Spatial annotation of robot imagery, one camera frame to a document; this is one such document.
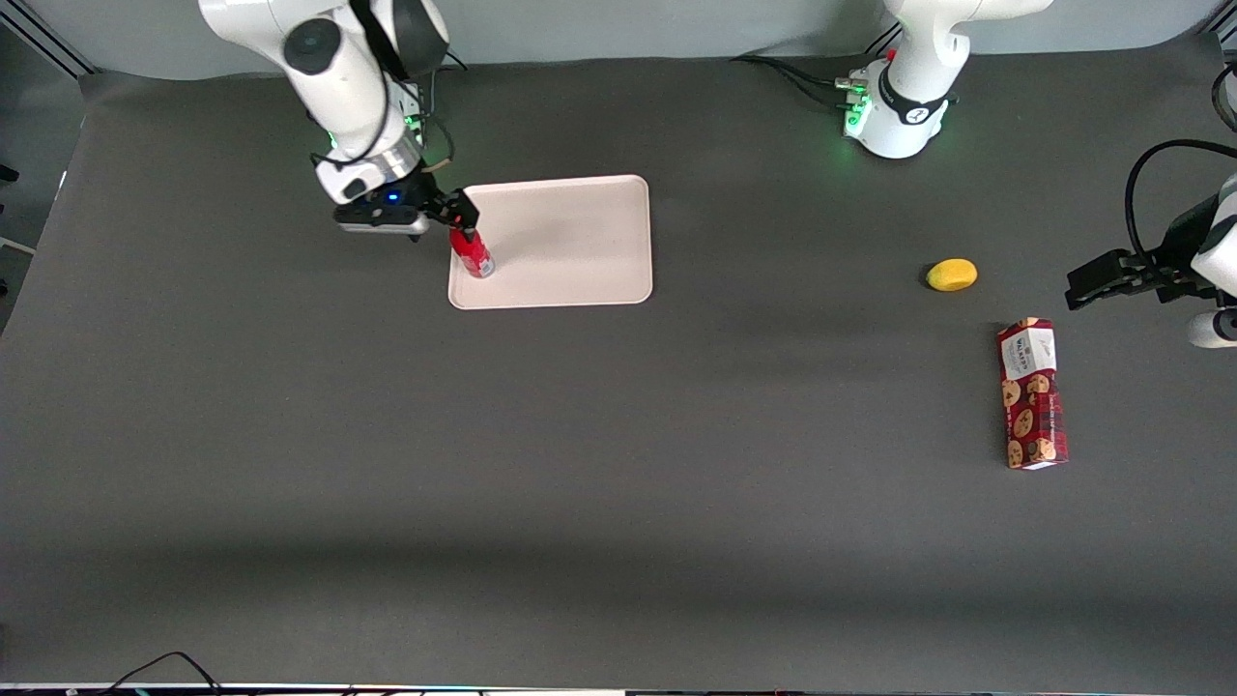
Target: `cable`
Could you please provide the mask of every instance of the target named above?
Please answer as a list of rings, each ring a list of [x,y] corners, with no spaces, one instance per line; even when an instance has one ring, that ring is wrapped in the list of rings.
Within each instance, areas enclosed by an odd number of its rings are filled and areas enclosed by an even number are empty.
[[[1237,66],[1225,66],[1225,69],[1220,70],[1220,74],[1216,75],[1216,80],[1211,83],[1211,108],[1216,110],[1216,115],[1220,116],[1220,120],[1225,121],[1228,130],[1237,132],[1237,116],[1233,115],[1232,106],[1227,104],[1227,99],[1223,100],[1225,103],[1221,103],[1220,99],[1220,91],[1225,87],[1225,79],[1233,74],[1235,68],[1237,68]]]
[[[902,22],[894,21],[893,26],[891,26],[889,28],[887,28],[883,32],[881,32],[881,36],[877,36],[876,38],[872,40],[871,43],[867,45],[867,48],[863,49],[863,53],[871,53],[872,48],[876,48],[877,43],[884,41],[884,37],[888,36],[891,31],[893,31],[896,28],[901,28],[901,27],[902,27]]]
[[[111,694],[113,691],[115,691],[116,689],[119,689],[121,684],[124,684],[124,682],[129,681],[130,679],[132,679],[134,675],[136,675],[137,673],[141,673],[142,670],[150,669],[150,668],[152,668],[152,666],[162,663],[163,660],[166,660],[168,658],[181,658],[186,663],[189,663],[189,666],[192,666],[194,670],[197,670],[197,673],[199,675],[202,675],[202,679],[207,682],[207,685],[210,686],[210,691],[214,692],[214,696],[220,696],[220,694],[223,694],[223,686],[218,681],[215,681],[215,677],[210,676],[210,674],[207,673],[207,670],[204,670],[202,668],[202,665],[199,665],[198,663],[195,663],[193,660],[193,658],[186,655],[184,653],[182,653],[179,650],[172,650],[171,653],[165,653],[165,654],[160,655],[158,658],[155,658],[153,660],[146,663],[145,665],[142,665],[142,666],[140,666],[140,668],[137,668],[135,670],[129,671],[127,674],[125,674],[125,676],[118,679],[111,686],[104,689],[103,694]]]
[[[1138,183],[1138,174],[1147,166],[1147,162],[1155,156],[1157,152],[1163,152],[1171,147],[1192,147],[1195,150],[1206,150],[1209,152],[1215,152],[1217,155],[1225,155],[1226,157],[1232,157],[1237,159],[1237,147],[1228,147],[1227,145],[1220,145],[1218,142],[1207,142],[1206,140],[1166,140],[1155,145],[1150,150],[1143,152],[1138,161],[1134,162],[1133,168],[1129,169],[1129,178],[1126,179],[1126,231],[1129,232],[1129,244],[1134,247],[1134,253],[1138,260],[1142,261],[1144,266],[1150,271],[1152,276],[1160,282],[1160,284],[1170,286],[1173,282],[1168,276],[1160,271],[1159,266],[1152,263],[1150,255],[1143,248],[1143,241],[1138,236],[1138,225],[1134,224],[1134,187]]]
[[[455,61],[459,64],[459,67],[464,68],[465,72],[468,72],[468,66],[465,66],[464,61],[460,61],[460,57],[453,53],[450,48],[447,49],[447,56],[450,59]]]
[[[881,53],[884,53],[899,36],[902,36],[902,25],[898,25],[898,31],[893,32],[893,36],[891,36],[880,48],[876,49],[876,54],[880,56]]]
[[[427,117],[426,120],[434,124],[434,126],[442,131],[443,138],[447,140],[447,156],[422,169],[426,173],[433,173],[455,161],[455,138],[452,137],[452,131],[447,130],[443,120],[438,116]]]
[[[776,70],[788,72],[788,73],[793,74],[794,77],[797,77],[797,78],[799,78],[799,79],[802,79],[804,82],[810,82],[811,84],[819,84],[821,87],[833,87],[834,85],[834,80],[831,80],[831,79],[825,79],[825,78],[821,78],[821,77],[816,77],[816,75],[814,75],[814,74],[811,74],[809,72],[805,72],[805,70],[803,70],[800,68],[797,68],[797,67],[792,66],[790,63],[787,63],[785,61],[781,61],[778,58],[773,58],[773,57],[769,57],[769,56],[757,56],[755,53],[743,53],[742,56],[735,56],[734,58],[731,58],[731,61],[740,62],[740,63],[758,63],[758,64],[762,64],[762,66],[768,66],[768,67],[771,67],[771,68],[773,68]]]
[[[809,73],[805,73],[805,72],[800,70],[799,68],[795,68],[794,66],[790,66],[790,64],[788,64],[788,63],[785,63],[783,61],[778,61],[778,59],[774,59],[774,58],[767,58],[764,56],[743,54],[743,56],[736,56],[736,57],[731,58],[731,62],[753,63],[753,64],[768,66],[768,67],[773,68],[777,72],[777,74],[779,74],[783,78],[785,78],[787,82],[789,82],[790,84],[793,84],[794,88],[798,89],[800,93],[803,93],[803,95],[807,96],[808,99],[811,99],[813,101],[815,101],[816,104],[820,104],[821,106],[829,106],[830,109],[837,105],[837,101],[830,101],[828,99],[821,98],[819,94],[813,93],[810,89],[808,89],[808,84],[804,84],[803,82],[799,82],[799,79],[797,79],[797,75],[804,75],[804,79],[808,79],[810,82],[810,84],[819,85],[819,87],[824,87],[826,84],[830,85],[830,87],[833,87],[833,82],[831,80],[826,82],[826,80],[824,80],[821,78],[814,77],[814,75],[811,75]]]

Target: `gray table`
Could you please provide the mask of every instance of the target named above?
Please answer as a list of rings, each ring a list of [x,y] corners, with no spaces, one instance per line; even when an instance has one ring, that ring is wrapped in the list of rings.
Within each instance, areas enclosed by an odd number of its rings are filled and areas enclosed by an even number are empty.
[[[1201,303],[1061,298],[1139,152],[1231,140],[1218,67],[977,57],[908,162],[751,66],[447,74],[444,183],[652,189],[648,302],[506,312],[447,302],[442,234],[334,229],[285,82],[92,79],[0,340],[0,676],[1232,692],[1237,357]],[[1165,155],[1144,229],[1232,167]],[[920,287],[954,255],[975,288]],[[993,344],[1027,314],[1075,460],[1038,473]]]

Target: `yellow lemon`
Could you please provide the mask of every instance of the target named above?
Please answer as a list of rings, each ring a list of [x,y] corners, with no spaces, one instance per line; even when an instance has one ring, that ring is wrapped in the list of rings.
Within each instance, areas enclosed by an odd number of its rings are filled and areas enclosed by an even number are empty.
[[[941,292],[966,289],[978,279],[980,271],[966,258],[945,258],[928,271],[928,284]]]

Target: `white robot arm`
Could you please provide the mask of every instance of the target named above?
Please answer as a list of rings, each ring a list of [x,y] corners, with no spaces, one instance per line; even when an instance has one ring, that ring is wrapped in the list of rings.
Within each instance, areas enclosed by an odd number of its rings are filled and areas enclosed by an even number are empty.
[[[448,33],[432,0],[199,0],[221,38],[283,69],[335,147],[315,171],[348,203],[412,173],[421,150],[398,91],[438,68]]]
[[[844,135],[893,159],[910,157],[940,131],[946,95],[971,56],[960,22],[1007,20],[1039,12],[1053,0],[884,0],[904,38],[891,62],[877,59],[837,87],[851,94]]]
[[[480,211],[463,189],[438,188],[404,121],[421,112],[408,83],[437,70],[448,49],[433,0],[198,0],[198,7],[220,37],[280,66],[332,134],[335,145],[317,156],[314,172],[343,229],[416,241],[437,220],[470,273],[494,272],[476,231]]]

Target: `red box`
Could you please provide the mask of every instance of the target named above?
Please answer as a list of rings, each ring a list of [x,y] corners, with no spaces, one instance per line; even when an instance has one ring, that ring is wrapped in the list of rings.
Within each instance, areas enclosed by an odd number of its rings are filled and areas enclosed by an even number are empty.
[[[1028,316],[998,333],[997,344],[1009,469],[1034,471],[1069,462],[1053,321]]]

